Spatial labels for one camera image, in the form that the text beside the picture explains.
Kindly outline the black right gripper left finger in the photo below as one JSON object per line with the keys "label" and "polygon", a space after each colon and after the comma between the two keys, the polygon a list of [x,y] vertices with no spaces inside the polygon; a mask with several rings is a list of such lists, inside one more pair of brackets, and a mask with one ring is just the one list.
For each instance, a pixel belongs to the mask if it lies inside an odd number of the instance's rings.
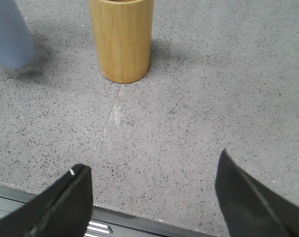
{"label": "black right gripper left finger", "polygon": [[54,184],[0,219],[0,237],[82,237],[92,216],[91,169],[76,164]]}

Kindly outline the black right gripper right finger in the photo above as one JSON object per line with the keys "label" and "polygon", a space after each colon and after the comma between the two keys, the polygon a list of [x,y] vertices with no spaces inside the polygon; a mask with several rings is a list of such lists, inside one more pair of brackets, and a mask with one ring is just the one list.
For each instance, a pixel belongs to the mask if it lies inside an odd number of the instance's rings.
{"label": "black right gripper right finger", "polygon": [[232,237],[299,237],[299,207],[240,168],[221,152],[216,195]]}

